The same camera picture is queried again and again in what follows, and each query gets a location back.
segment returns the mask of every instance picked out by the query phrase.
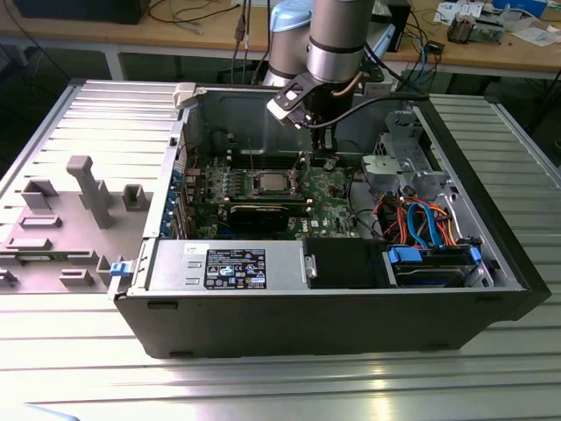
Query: desk leg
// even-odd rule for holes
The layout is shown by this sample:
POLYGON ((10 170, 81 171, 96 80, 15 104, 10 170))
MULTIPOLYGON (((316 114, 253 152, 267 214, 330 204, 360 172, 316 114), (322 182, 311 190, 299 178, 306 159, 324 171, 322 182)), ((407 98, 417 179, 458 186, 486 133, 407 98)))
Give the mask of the desk leg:
POLYGON ((114 81, 124 81, 126 80, 126 73, 124 71, 124 65, 121 61, 121 54, 116 46, 109 46, 108 49, 103 50, 105 54, 105 60, 107 61, 107 67, 111 73, 111 79, 114 81))

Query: blue latch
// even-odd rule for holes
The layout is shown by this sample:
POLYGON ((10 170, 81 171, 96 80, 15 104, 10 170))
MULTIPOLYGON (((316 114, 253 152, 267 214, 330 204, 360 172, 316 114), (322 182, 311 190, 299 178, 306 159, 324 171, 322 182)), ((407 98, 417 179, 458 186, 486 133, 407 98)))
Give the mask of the blue latch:
POLYGON ((389 252, 390 263, 423 263, 421 252, 414 247, 394 247, 389 252))
POLYGON ((134 273, 134 260, 116 261, 111 263, 109 269, 111 276, 132 276, 134 273))
POLYGON ((477 264, 481 263, 481 253, 477 248, 475 247, 470 248, 470 254, 472 255, 473 260, 475 260, 477 264))

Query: warning label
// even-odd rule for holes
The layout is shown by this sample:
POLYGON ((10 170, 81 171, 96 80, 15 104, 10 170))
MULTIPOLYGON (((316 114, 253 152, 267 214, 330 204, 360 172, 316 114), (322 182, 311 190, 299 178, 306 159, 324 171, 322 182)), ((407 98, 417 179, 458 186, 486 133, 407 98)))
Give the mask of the warning label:
POLYGON ((206 289, 266 289, 265 250, 209 250, 206 289))

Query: black cable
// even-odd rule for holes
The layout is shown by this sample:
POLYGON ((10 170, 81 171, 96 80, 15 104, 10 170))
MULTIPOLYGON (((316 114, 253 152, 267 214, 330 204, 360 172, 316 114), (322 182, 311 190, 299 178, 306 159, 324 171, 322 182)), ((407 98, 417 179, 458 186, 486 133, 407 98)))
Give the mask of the black cable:
POLYGON ((238 55, 239 42, 236 41, 236 47, 234 48, 234 54, 231 56, 231 68, 230 68, 230 83, 234 84, 234 67, 236 66, 236 56, 238 55))
POLYGON ((236 40, 236 47, 234 48, 234 54, 231 56, 231 69, 230 69, 230 83, 234 84, 234 68, 236 67, 236 57, 238 56, 239 44, 245 38, 245 29, 247 28, 247 22, 245 21, 245 8, 247 7, 247 0, 244 0, 242 4, 242 12, 239 15, 238 24, 236 25, 236 30, 234 32, 234 39, 236 40))
POLYGON ((553 79, 553 82, 551 83, 550 87, 547 89, 545 95, 543 96, 542 104, 536 108, 536 111, 534 111, 534 114, 532 115, 532 118, 529 121, 528 128, 530 133, 532 133, 542 123, 542 121, 550 113, 550 111, 553 110, 552 105, 556 102, 557 96, 561 95, 561 90, 556 93, 553 93, 555 84, 559 80, 560 76, 561 76, 561 68, 557 72, 555 79, 553 79))
POLYGON ((247 18, 245 19, 245 36, 247 37, 247 45, 244 51, 244 64, 242 65, 242 84, 245 85, 245 65, 247 64, 247 54, 249 53, 249 28, 252 18, 252 0, 247 0, 247 18))
POLYGON ((421 25, 419 24, 419 19, 417 19, 417 16, 416 16, 416 14, 415 14, 413 11, 411 11, 411 16, 412 16, 413 19, 415 20, 416 28, 417 28, 417 30, 419 31, 419 38, 421 39, 421 43, 422 43, 423 45, 425 45, 427 42, 429 42, 429 36, 428 36, 427 33, 422 29, 421 25))
POLYGON ((387 72, 393 76, 395 79, 397 79, 398 81, 400 81, 401 83, 403 83, 405 86, 407 86, 409 89, 414 90, 417 93, 423 94, 417 87, 411 85, 407 79, 404 79, 401 75, 398 75, 397 73, 395 73, 386 63, 384 63, 380 57, 378 57, 374 51, 372 50, 372 48, 368 45, 365 44, 366 47, 366 51, 368 52, 368 56, 369 58, 373 59, 374 62, 380 66, 381 68, 384 68, 385 70, 387 70, 387 72))
POLYGON ((14 116, 15 118, 19 118, 24 123, 27 123, 29 125, 36 125, 37 124, 37 122, 31 121, 29 118, 26 118, 26 117, 22 116, 17 111, 14 111, 12 108, 8 107, 7 105, 4 105, 3 103, 0 103, 0 108, 3 108, 5 110, 7 110, 12 116, 14 116))
POLYGON ((371 98, 363 103, 355 105, 350 110, 344 112, 338 117, 333 118, 331 121, 327 121, 325 123, 321 123, 319 125, 309 125, 306 122, 302 123, 303 127, 307 129, 323 129, 324 127, 329 127, 331 125, 337 124, 339 121, 346 119, 350 115, 354 114, 355 112, 362 110, 363 108, 371 105, 373 103, 380 103, 382 101, 402 101, 402 100, 409 100, 409 101, 428 101, 429 96, 427 94, 419 93, 419 94, 408 94, 407 92, 401 94, 400 92, 395 92, 393 94, 389 94, 388 96, 380 96, 377 98, 371 98))
POLYGON ((255 73, 253 73, 252 85, 254 85, 257 82, 257 77, 259 75, 261 66, 263 66, 263 62, 265 61, 265 58, 269 55, 270 52, 271 52, 271 0, 266 0, 266 51, 263 54, 263 57, 261 57, 261 60, 259 60, 259 64, 255 69, 255 73))
POLYGON ((349 188, 347 190, 347 201, 349 202, 349 209, 351 210, 351 217, 355 218, 355 220, 359 224, 364 226, 368 230, 368 232, 370 232, 370 235, 372 237, 374 237, 374 236, 377 236, 377 232, 371 226, 369 226, 365 221, 363 221, 362 219, 359 218, 359 213, 366 212, 366 211, 373 211, 373 210, 372 209, 363 209, 363 210, 359 210, 358 212, 355 212, 354 209, 352 208, 352 202, 351 202, 352 182, 354 182, 354 176, 358 173, 359 170, 360 170, 360 164, 358 165, 357 169, 352 172, 351 182, 349 183, 349 188))
POLYGON ((360 147, 360 145, 355 142, 354 140, 351 139, 343 139, 343 140, 338 140, 337 143, 340 145, 342 143, 350 143, 351 145, 353 145, 357 151, 359 151, 360 153, 364 154, 364 155, 368 155, 369 153, 367 151, 365 151, 362 147, 360 147))
MULTIPOLYGON (((16 69, 18 70, 18 76, 20 77, 20 79, 22 80, 22 82, 23 82, 27 87, 32 88, 32 87, 33 87, 32 83, 31 83, 29 80, 27 80, 27 79, 25 78, 24 71, 25 71, 26 68, 24 68, 23 66, 20 66, 16 61, 14 61, 14 60, 10 57, 10 54, 8 53, 8 51, 6 50, 6 48, 5 48, 4 45, 0 44, 0 48, 2 49, 2 51, 4 52, 4 54, 6 55, 6 60, 8 60, 8 61, 10 62, 10 64, 11 64, 14 68, 16 68, 16 69)), ((46 94, 52 96, 53 98, 58 98, 58 97, 59 97, 59 95, 57 95, 57 94, 51 92, 49 89, 47 89, 47 88, 45 88, 45 87, 43 87, 43 86, 41 86, 41 85, 39 85, 39 84, 37 84, 37 83, 35 83, 34 86, 35 86, 35 88, 41 89, 43 92, 45 92, 46 94)))
POLYGON ((154 14, 153 14, 154 8, 157 5, 164 3, 165 1, 166 0, 158 0, 156 3, 154 3, 148 9, 148 16, 150 16, 150 18, 152 18, 154 20, 157 20, 158 22, 162 22, 164 24, 187 24, 189 22, 195 22, 196 20, 202 20, 202 19, 210 18, 211 16, 215 16, 219 13, 224 13, 226 11, 233 11, 234 9, 237 9, 239 7, 239 4, 236 4, 232 7, 229 7, 228 9, 221 9, 220 11, 213 11, 212 13, 209 13, 209 14, 206 14, 206 15, 203 15, 203 16, 199 16, 198 18, 166 20, 166 19, 158 18, 158 17, 154 16, 154 14))
POLYGON ((211 3, 212 3, 212 0, 208 0, 207 3, 202 5, 202 6, 184 7, 183 9, 179 9, 178 11, 176 11, 174 17, 177 18, 177 15, 179 15, 180 13, 183 13, 184 11, 199 11, 200 9, 204 9, 204 8, 210 6, 211 3))
POLYGON ((19 30, 33 43, 35 44, 35 46, 41 50, 41 52, 45 55, 45 57, 47 57, 47 59, 49 61, 51 61, 53 63, 53 65, 64 75, 64 77, 69 81, 70 80, 70 76, 68 75, 67 72, 65 72, 61 66, 59 66, 59 64, 53 59, 53 57, 51 57, 46 51, 45 49, 39 45, 39 43, 29 34, 28 31, 25 30, 25 28, 19 24, 19 22, 16 20, 16 18, 14 17, 14 15, 11 13, 10 8, 8 7, 8 3, 6 2, 6 0, 3 0, 4 2, 4 8, 6 9, 6 12, 8 13, 8 15, 10 16, 11 20, 13 21, 14 24, 16 24, 16 26, 19 28, 19 30))

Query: wire bundle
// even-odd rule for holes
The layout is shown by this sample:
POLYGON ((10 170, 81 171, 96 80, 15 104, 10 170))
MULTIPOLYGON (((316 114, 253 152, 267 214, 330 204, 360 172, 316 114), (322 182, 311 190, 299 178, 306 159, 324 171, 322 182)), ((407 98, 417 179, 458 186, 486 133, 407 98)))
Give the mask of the wire bundle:
POLYGON ((395 221, 382 233, 383 239, 395 244, 413 245, 426 249, 429 248, 429 244, 422 238, 423 231, 426 229, 429 231, 433 246, 458 245, 453 236, 451 215, 437 204, 413 197, 406 197, 397 204, 391 204, 386 200, 386 196, 383 196, 374 209, 375 217, 379 217, 384 204, 395 210, 395 221), (425 217, 423 225, 418 231, 415 229, 415 214, 425 217), (388 235, 394 231, 396 226, 399 228, 399 232, 390 239, 388 235))

